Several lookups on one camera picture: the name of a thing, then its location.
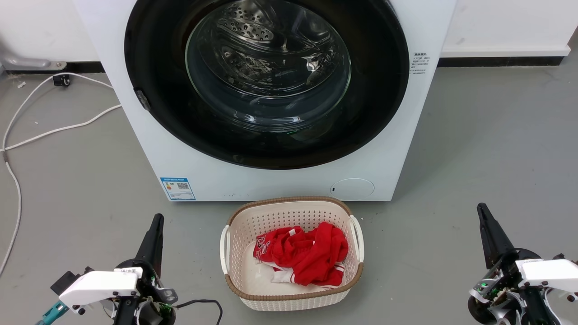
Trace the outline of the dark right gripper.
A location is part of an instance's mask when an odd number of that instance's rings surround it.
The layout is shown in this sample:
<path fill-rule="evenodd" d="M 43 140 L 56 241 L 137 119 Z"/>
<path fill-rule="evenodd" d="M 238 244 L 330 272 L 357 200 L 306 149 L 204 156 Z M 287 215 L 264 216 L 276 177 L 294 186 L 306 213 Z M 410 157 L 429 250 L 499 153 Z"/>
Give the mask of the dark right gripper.
<path fill-rule="evenodd" d="M 488 272 L 469 291 L 468 311 L 473 319 L 482 325 L 572 325 L 556 314 L 549 299 L 542 300 L 537 288 L 519 288 L 514 283 L 515 261 L 540 257 L 515 249 L 486 203 L 477 204 L 477 214 Z M 566 298 L 578 302 L 568 295 Z"/>

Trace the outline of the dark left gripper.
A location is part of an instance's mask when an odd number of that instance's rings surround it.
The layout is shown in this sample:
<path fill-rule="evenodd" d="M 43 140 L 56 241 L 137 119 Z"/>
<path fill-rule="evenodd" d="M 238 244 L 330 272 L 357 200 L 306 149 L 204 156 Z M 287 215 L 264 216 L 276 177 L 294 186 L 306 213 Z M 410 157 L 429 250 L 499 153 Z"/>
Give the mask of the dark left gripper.
<path fill-rule="evenodd" d="M 160 276 L 162 271 L 163 256 L 163 214 L 155 214 L 149 230 L 138 249 L 135 259 L 126 260 L 117 268 L 141 267 L 142 277 L 137 280 L 136 291 L 138 294 L 127 294 L 116 298 L 117 311 L 113 325 L 174 325 L 176 313 L 169 307 L 161 307 L 160 304 L 170 304 L 168 296 L 164 293 Z M 153 316 L 143 317 L 139 307 L 141 302 L 151 301 L 158 305 L 157 319 Z"/>

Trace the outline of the black round glass washer door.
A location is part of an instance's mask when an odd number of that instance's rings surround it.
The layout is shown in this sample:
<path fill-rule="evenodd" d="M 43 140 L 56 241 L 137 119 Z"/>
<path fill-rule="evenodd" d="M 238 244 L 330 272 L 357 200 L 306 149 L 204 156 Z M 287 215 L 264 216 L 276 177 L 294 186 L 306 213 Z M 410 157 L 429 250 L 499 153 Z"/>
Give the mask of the black round glass washer door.
<path fill-rule="evenodd" d="M 236 0 L 137 0 L 124 40 L 138 100 L 188 146 L 231 164 L 300 169 L 373 140 L 409 78 L 401 23 L 388 0 L 286 0 L 330 33 L 304 81 L 244 83 L 215 66 L 204 19 Z"/>

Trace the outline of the white front-load washing machine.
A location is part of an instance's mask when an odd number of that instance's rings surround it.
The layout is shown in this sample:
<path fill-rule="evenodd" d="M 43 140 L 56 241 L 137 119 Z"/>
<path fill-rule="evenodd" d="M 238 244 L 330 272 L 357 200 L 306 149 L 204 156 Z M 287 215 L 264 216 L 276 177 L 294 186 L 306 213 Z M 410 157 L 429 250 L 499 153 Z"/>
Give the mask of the white front-load washing machine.
<path fill-rule="evenodd" d="M 160 177 L 187 178 L 196 201 L 260 201 L 277 197 L 332 197 L 333 184 L 347 178 L 362 178 L 374 184 L 374 192 L 361 201 L 392 199 L 457 0 L 388 0 L 401 23 L 409 53 L 409 78 L 399 109 L 384 130 L 359 150 L 339 160 L 300 169 L 248 168 L 207 156 L 176 138 L 144 109 L 128 76 L 124 52 L 126 25 L 136 1 L 74 0 L 74 3 L 159 183 Z M 430 56 L 425 74 L 410 74 L 414 53 Z"/>

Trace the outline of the blue energy label sticker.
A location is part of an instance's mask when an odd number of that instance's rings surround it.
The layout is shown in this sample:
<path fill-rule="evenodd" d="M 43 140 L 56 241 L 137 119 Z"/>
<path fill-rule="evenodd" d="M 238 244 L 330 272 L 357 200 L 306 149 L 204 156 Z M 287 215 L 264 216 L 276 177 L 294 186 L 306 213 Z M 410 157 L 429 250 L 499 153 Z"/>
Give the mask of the blue energy label sticker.
<path fill-rule="evenodd" d="M 196 201 L 187 178 L 160 177 L 159 180 L 169 201 Z"/>

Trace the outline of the white woven plastic laundry basket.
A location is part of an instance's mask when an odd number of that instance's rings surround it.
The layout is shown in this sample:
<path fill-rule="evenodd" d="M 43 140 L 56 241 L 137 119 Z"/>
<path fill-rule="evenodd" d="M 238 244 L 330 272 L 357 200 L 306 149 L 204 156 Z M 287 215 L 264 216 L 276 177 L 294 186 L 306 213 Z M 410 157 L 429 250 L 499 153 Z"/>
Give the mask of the white woven plastic laundry basket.
<path fill-rule="evenodd" d="M 294 226 L 310 231 L 322 222 L 342 230 L 349 244 L 341 284 L 324 289 L 273 283 L 273 268 L 252 255 L 258 235 Z M 261 312 L 321 308 L 341 302 L 359 281 L 364 268 L 364 237 L 353 212 L 335 198 L 274 198 L 250 202 L 231 216 L 219 239 L 219 258 L 227 285 L 248 308 Z"/>

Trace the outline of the round white filter cover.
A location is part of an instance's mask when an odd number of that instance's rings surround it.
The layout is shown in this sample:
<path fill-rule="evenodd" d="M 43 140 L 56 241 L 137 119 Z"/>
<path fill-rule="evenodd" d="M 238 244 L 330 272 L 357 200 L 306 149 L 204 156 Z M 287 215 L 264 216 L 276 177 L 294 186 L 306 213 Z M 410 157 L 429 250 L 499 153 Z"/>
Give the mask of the round white filter cover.
<path fill-rule="evenodd" d="M 374 192 L 374 184 L 362 178 L 347 178 L 330 187 L 330 194 L 341 201 L 361 201 Z"/>

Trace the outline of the red jersey garment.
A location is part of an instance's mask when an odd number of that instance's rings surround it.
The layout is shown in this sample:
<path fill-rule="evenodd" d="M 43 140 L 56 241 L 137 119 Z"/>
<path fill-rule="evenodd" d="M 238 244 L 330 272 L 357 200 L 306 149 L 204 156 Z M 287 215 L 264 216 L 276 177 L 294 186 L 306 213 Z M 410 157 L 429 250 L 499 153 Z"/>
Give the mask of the red jersey garment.
<path fill-rule="evenodd" d="M 322 222 L 310 231 L 295 226 L 258 235 L 252 256 L 273 269 L 273 283 L 333 289 L 343 281 L 348 253 L 344 232 Z"/>

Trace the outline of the small black text label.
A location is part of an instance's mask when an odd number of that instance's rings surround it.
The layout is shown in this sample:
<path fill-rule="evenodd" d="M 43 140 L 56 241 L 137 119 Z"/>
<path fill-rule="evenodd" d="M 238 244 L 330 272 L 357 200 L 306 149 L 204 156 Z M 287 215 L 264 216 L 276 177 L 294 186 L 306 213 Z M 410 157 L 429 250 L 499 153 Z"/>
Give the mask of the small black text label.
<path fill-rule="evenodd" d="M 430 56 L 427 53 L 414 53 L 410 60 L 410 74 L 421 75 L 428 71 Z"/>

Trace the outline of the stainless steel washer drum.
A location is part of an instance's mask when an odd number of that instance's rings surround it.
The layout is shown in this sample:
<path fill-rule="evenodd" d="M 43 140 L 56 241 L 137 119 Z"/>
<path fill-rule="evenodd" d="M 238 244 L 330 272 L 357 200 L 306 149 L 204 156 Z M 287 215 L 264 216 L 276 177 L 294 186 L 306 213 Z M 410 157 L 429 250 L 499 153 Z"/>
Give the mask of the stainless steel washer drum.
<path fill-rule="evenodd" d="M 314 12 L 286 0 L 236 0 L 204 19 L 215 66 L 244 83 L 304 81 L 329 36 Z"/>

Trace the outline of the grey metal floor bracket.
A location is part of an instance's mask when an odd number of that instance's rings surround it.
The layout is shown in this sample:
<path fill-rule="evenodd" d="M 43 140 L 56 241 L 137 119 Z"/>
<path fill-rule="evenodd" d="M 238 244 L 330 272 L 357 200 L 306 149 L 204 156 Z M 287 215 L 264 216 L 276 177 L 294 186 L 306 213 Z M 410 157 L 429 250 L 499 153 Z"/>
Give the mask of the grey metal floor bracket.
<path fill-rule="evenodd" d="M 61 71 L 66 68 L 67 62 L 21 57 L 0 42 L 0 65 L 6 71 Z"/>

